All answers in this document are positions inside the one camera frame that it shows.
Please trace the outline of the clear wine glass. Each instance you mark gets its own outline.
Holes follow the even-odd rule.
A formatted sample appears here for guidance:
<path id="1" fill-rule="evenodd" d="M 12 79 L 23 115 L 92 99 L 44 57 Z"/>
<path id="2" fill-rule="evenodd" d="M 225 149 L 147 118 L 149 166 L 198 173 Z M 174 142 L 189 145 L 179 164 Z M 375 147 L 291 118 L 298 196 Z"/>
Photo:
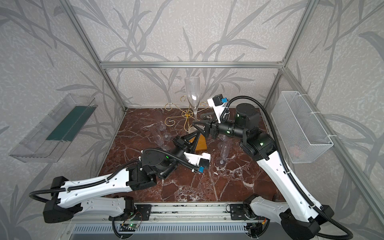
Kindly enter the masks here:
<path id="1" fill-rule="evenodd" d="M 164 141 L 169 141 L 172 136 L 169 132 L 167 132 L 167 126 L 165 125 L 163 113 L 161 111 L 155 111 L 154 117 L 156 123 L 158 124 L 158 129 L 160 131 L 160 135 Z"/>
<path id="2" fill-rule="evenodd" d="M 167 144 L 167 141 L 171 139 L 171 135 L 168 132 L 162 132 L 157 128 L 151 129 L 151 134 L 154 137 L 154 141 L 157 143 L 159 148 L 169 151 L 170 147 Z"/>
<path id="3" fill-rule="evenodd" d="M 217 160 L 217 166 L 222 168 L 226 164 L 226 160 L 231 148 L 231 142 L 221 142 L 218 144 L 218 148 L 220 150 L 220 157 Z"/>
<path id="4" fill-rule="evenodd" d="M 186 77 L 185 78 L 185 87 L 188 102 L 190 107 L 194 112 L 195 120 L 198 117 L 198 108 L 201 100 L 201 82 L 200 77 Z"/>

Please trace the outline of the amber wine glass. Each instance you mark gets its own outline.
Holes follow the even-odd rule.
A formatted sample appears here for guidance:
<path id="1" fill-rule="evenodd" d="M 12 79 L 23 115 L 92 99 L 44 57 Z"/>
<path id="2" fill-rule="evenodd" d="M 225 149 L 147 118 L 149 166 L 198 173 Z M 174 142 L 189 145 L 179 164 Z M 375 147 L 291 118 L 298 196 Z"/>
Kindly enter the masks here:
<path id="1" fill-rule="evenodd" d="M 218 149 L 221 150 L 224 146 L 231 146 L 232 140 L 226 135 L 218 135 L 218 138 L 220 139 L 220 142 L 218 143 Z"/>

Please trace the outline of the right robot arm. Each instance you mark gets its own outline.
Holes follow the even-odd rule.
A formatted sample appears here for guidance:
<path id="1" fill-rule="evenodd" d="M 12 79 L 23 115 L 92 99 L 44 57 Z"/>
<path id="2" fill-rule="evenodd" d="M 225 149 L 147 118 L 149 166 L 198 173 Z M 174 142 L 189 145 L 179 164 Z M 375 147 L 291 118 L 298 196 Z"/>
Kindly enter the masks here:
<path id="1" fill-rule="evenodd" d="M 201 133 L 205 137 L 216 138 L 221 134 L 240 139 L 242 150 L 268 174 L 286 200 L 279 203 L 252 195 L 243 202 L 245 217 L 279 223 L 293 240 L 330 239 L 320 230 L 322 224 L 332 219 L 333 210 L 311 196 L 279 153 L 278 141 L 259 129 L 260 112 L 253 105 L 243 103 L 236 107 L 234 120 L 224 121 L 222 117 L 229 116 L 227 104 L 227 99 L 209 99 L 208 105 L 217 118 L 194 125 L 204 126 Z"/>

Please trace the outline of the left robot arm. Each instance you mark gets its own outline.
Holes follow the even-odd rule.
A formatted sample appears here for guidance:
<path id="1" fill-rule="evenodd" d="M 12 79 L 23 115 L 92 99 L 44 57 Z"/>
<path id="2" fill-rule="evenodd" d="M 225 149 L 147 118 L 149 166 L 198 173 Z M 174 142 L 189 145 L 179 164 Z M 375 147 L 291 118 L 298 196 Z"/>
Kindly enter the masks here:
<path id="1" fill-rule="evenodd" d="M 126 163 L 108 175 L 80 181 L 54 178 L 51 188 L 43 191 L 44 194 L 51 194 L 51 199 L 44 200 L 45 223 L 65 222 L 85 214 L 106 214 L 118 220 L 128 219 L 135 213 L 133 201 L 125 198 L 113 200 L 109 195 L 154 187 L 157 179 L 165 180 L 179 166 L 192 173 L 203 173 L 210 165 L 211 155 L 196 154 L 199 138 L 198 132 L 177 136 L 172 151 L 145 149 L 138 160 Z"/>

